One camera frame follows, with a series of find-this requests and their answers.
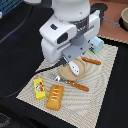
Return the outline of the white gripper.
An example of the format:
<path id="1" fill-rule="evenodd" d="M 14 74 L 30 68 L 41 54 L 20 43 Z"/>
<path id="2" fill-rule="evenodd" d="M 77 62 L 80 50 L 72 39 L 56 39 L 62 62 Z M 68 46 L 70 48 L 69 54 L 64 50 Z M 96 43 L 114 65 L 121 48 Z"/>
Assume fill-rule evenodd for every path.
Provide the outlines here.
<path id="1" fill-rule="evenodd" d="M 70 62 L 89 48 L 89 40 L 96 36 L 100 28 L 100 11 L 87 15 L 81 20 L 67 22 L 55 15 L 39 29 L 41 47 L 49 63 L 58 60 Z"/>

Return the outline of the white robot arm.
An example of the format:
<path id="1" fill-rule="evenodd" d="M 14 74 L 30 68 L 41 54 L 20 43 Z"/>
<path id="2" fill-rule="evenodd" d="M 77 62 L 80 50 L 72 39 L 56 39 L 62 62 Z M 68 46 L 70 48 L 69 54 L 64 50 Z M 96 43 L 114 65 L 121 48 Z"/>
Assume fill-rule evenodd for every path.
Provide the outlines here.
<path id="1" fill-rule="evenodd" d="M 39 29 L 42 51 L 49 63 L 72 61 L 85 53 L 100 28 L 100 11 L 90 13 L 89 0 L 52 0 L 54 14 Z"/>

